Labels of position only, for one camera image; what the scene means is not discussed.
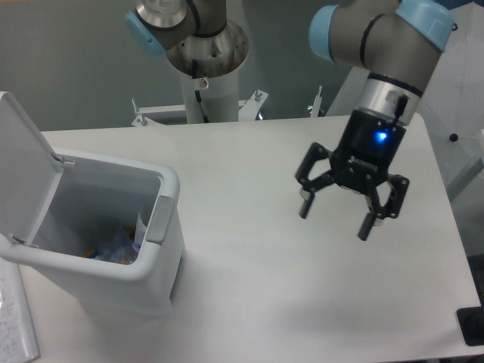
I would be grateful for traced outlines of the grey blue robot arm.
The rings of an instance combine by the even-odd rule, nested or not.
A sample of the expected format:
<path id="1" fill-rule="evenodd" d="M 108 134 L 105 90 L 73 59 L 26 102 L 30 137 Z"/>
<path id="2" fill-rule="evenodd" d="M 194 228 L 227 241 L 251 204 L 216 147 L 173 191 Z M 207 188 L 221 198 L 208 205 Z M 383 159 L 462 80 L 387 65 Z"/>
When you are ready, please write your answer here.
<path id="1" fill-rule="evenodd" d="M 139 1 L 126 25 L 148 54 L 166 57 L 180 75 L 188 122 L 241 120 L 238 72 L 249 41 L 224 1 Z M 366 197 L 362 240 L 376 222 L 399 215 L 409 181 L 389 166 L 453 26 L 452 14 L 433 1 L 356 1 L 315 14 L 311 50 L 366 69 L 368 77 L 336 149 L 312 144 L 296 172 L 302 217 L 329 185 Z"/>

